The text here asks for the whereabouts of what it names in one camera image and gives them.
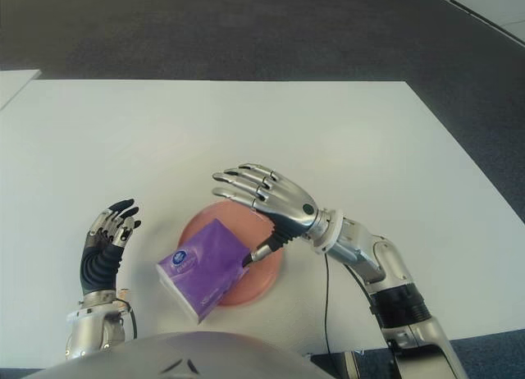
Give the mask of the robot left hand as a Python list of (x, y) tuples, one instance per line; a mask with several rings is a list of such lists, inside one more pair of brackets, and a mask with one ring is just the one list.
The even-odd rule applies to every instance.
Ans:
[(87, 232), (80, 260), (80, 285), (83, 295), (116, 289), (116, 275), (130, 237), (141, 221), (135, 219), (139, 208), (133, 199), (114, 203), (104, 209)]

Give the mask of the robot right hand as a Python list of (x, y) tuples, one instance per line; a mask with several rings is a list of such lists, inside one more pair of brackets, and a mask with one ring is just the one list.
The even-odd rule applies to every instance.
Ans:
[(212, 178), (223, 184), (212, 193), (267, 217), (272, 231), (255, 251), (243, 259), (242, 266), (262, 261), (285, 244), (307, 232), (319, 218), (319, 208), (306, 190), (268, 167), (245, 163), (215, 172)]

